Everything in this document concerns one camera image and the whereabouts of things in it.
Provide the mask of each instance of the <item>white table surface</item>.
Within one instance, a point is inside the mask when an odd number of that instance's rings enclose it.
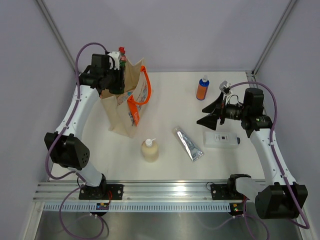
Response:
[[[210,81],[206,99],[196,99],[199,79],[206,74]],[[134,138],[108,130],[110,122],[100,101],[97,101],[85,124],[82,141],[90,150],[90,162],[107,180],[226,180],[231,174],[249,174],[253,179],[264,179],[257,152],[247,138],[240,121],[226,119],[217,126],[217,132],[237,133],[241,143],[236,149],[204,147],[203,131],[210,131],[196,121],[206,114],[202,109],[220,94],[219,85],[227,80],[236,84],[247,82],[245,72],[151,72],[153,94]],[[233,89],[242,102],[245,89]],[[201,148],[204,156],[191,162],[185,150],[172,133],[180,126]],[[159,158],[146,162],[141,153],[145,139],[156,138]],[[61,176],[68,170],[54,164],[52,174]],[[72,174],[64,180],[76,180]]]

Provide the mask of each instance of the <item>bottle label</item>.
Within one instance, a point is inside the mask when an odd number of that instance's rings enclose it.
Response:
[[[126,62],[127,61],[127,57],[122,55],[121,58],[120,58],[120,61]]]
[[[198,90],[196,91],[196,98],[199,100],[205,99],[206,94],[207,94],[207,90],[208,90],[208,86],[201,86],[199,84]]]

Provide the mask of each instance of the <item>toothpaste tube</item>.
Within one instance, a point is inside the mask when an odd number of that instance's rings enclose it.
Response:
[[[173,134],[177,137],[178,141],[181,143],[192,162],[204,155],[204,152],[200,150],[200,148],[190,139],[190,137],[188,137],[181,127],[176,126],[173,129]]]

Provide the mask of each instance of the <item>black mounting bracket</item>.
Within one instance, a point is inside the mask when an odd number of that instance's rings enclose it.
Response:
[[[248,174],[232,174],[227,183],[211,184],[210,192],[212,200],[243,200],[244,195],[236,190],[237,178],[251,178]]]
[[[302,208],[308,196],[306,186],[294,182],[290,187]],[[261,219],[296,219],[299,216],[288,187],[278,182],[258,193],[255,197],[255,209]]]
[[[109,192],[112,200],[122,200],[124,194],[123,184],[107,184],[106,177],[102,175],[99,186],[84,186],[80,189],[79,200],[109,200]]]

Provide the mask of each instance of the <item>orange bag handle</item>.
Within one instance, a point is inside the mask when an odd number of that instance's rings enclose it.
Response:
[[[140,72],[144,73],[144,76],[145,76],[145,79],[146,79],[146,84],[147,84],[147,87],[148,87],[148,95],[147,95],[147,97],[146,97],[144,102],[135,101],[133,95],[131,95],[126,101],[128,103],[130,112],[131,112],[131,114],[133,116],[133,120],[134,120],[134,123],[135,123],[136,126],[138,126],[138,123],[140,121],[140,116],[139,116],[139,111],[138,111],[137,105],[142,106],[142,105],[147,104],[149,102],[149,99],[150,99],[150,96],[151,96],[151,92],[152,92],[151,84],[150,84],[150,80],[149,80],[149,77],[148,77],[148,74],[147,74],[146,67],[145,66],[141,66]]]
[[[149,80],[149,77],[148,77],[148,74],[147,74],[146,67],[145,66],[141,66],[140,72],[144,73],[144,76],[145,76],[145,79],[146,79],[146,84],[148,86],[148,96],[146,97],[144,102],[137,102],[137,101],[134,100],[134,98],[131,98],[130,102],[133,103],[133,104],[142,106],[142,105],[145,105],[145,104],[147,104],[149,102],[149,99],[150,99],[152,91],[151,91],[151,84],[150,84],[150,80]]]

